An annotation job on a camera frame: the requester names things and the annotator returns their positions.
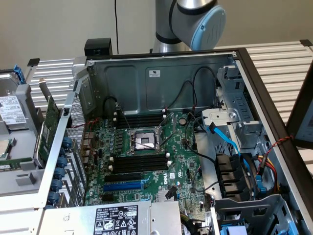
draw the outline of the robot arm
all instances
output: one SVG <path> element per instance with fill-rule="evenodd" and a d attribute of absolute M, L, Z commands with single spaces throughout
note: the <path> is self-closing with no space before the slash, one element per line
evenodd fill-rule
<path fill-rule="evenodd" d="M 217 0 L 156 0 L 154 53 L 213 49 L 223 33 L 225 10 Z"/>

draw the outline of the yellow wire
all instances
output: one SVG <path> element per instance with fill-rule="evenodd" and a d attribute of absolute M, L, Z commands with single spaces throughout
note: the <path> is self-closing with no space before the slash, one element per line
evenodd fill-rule
<path fill-rule="evenodd" d="M 271 162 L 271 160 L 269 158 L 267 158 L 267 161 L 269 164 L 272 165 L 272 167 L 274 167 L 274 164 Z"/>

